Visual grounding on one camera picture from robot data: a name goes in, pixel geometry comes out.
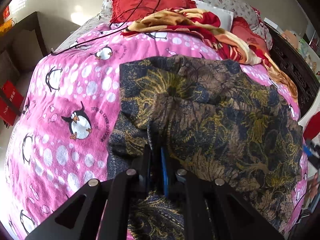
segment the yellow object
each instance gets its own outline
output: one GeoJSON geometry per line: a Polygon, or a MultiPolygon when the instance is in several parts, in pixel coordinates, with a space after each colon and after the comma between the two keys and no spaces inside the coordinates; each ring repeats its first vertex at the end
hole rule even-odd
{"type": "Polygon", "coordinates": [[[14,25],[14,21],[12,20],[12,18],[9,21],[2,24],[0,26],[0,35],[5,34],[8,30],[12,28],[13,25],[14,25]]]}

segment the carved dark wooden furniture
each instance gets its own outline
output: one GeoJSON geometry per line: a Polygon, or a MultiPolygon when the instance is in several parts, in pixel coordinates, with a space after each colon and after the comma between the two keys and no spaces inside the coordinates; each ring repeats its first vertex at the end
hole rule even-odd
{"type": "Polygon", "coordinates": [[[271,58],[278,67],[296,84],[301,115],[312,106],[320,83],[302,56],[271,26],[267,25],[273,38],[271,58]]]}

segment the silver screw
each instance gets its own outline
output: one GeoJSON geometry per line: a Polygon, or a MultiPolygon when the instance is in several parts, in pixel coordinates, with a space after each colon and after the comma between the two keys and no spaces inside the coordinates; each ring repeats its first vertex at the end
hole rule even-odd
{"type": "Polygon", "coordinates": [[[224,184],[224,180],[220,178],[215,179],[214,182],[217,186],[222,186],[224,184]]]}
{"type": "Polygon", "coordinates": [[[187,171],[185,169],[178,169],[177,174],[179,176],[184,176],[187,174],[187,171]]]}
{"type": "Polygon", "coordinates": [[[90,179],[88,184],[90,187],[95,187],[99,184],[99,181],[97,179],[90,179]]]}
{"type": "Polygon", "coordinates": [[[127,175],[129,175],[129,176],[133,176],[133,175],[136,175],[136,170],[135,169],[128,169],[127,170],[127,175]]]}

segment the red pillow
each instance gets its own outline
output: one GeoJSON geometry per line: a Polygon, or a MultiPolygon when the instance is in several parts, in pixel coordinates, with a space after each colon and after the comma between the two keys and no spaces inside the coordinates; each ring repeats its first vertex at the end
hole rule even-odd
{"type": "MultiPolygon", "coordinates": [[[[125,22],[133,9],[140,3],[141,0],[112,0],[112,23],[125,22]]],[[[128,22],[141,19],[152,13],[153,9],[156,7],[159,0],[143,0],[139,7],[149,7],[148,8],[138,8],[130,17],[128,22]]],[[[196,3],[191,0],[161,0],[156,11],[161,11],[167,8],[182,7],[182,8],[196,8],[196,3]]]]}

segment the dark floral fabric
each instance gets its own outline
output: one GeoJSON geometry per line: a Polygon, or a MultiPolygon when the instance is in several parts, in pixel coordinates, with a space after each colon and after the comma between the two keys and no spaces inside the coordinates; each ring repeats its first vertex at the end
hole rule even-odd
{"type": "MultiPolygon", "coordinates": [[[[223,178],[283,230],[301,179],[302,128],[274,86],[254,82],[232,60],[174,56],[120,65],[120,88],[108,179],[160,134],[185,169],[223,178]]],[[[136,239],[184,238],[179,209],[155,191],[133,204],[128,228],[136,239]]]]}

